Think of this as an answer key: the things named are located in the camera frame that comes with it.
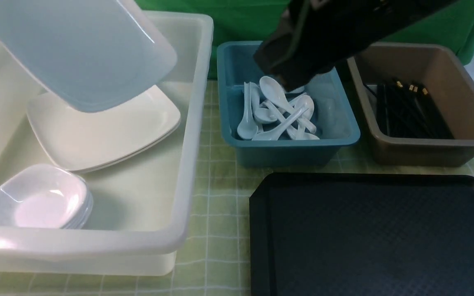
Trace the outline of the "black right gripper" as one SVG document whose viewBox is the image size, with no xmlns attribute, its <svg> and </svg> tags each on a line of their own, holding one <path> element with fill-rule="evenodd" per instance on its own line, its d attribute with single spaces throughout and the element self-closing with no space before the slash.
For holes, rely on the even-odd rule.
<svg viewBox="0 0 474 296">
<path fill-rule="evenodd" d="M 453 4 L 451 0 L 292 0 L 253 58 L 294 90 L 371 44 Z"/>
</svg>

